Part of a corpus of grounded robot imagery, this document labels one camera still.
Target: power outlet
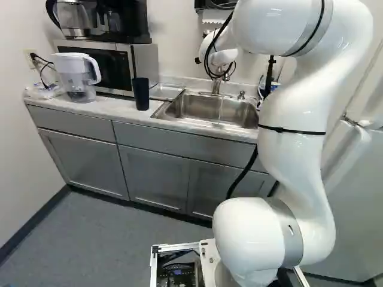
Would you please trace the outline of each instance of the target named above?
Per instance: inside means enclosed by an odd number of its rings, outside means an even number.
[[[30,69],[31,70],[36,69],[35,63],[34,63],[34,61],[31,58],[31,53],[37,54],[36,50],[34,50],[34,49],[24,49],[23,53],[24,53],[25,59],[28,62],[28,66],[30,67]]]

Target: refrigerator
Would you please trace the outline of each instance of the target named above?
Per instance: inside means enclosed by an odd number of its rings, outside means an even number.
[[[383,40],[374,41],[367,68],[323,149],[321,173],[336,223],[335,248],[323,262],[302,267],[354,282],[383,273]]]

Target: black tumbler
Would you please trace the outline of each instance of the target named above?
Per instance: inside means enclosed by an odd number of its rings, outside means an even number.
[[[149,108],[149,79],[134,78],[132,84],[137,110],[146,111]]]

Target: sink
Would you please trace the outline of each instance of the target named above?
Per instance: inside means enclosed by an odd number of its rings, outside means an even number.
[[[193,93],[181,93],[151,117],[229,130],[257,129],[259,122],[256,107],[250,102]]]

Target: microwave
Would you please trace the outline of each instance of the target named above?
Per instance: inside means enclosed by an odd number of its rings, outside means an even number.
[[[86,53],[97,61],[102,78],[95,85],[98,92],[132,97],[132,79],[148,78],[149,88],[159,82],[156,44],[55,40],[54,47],[57,53]]]

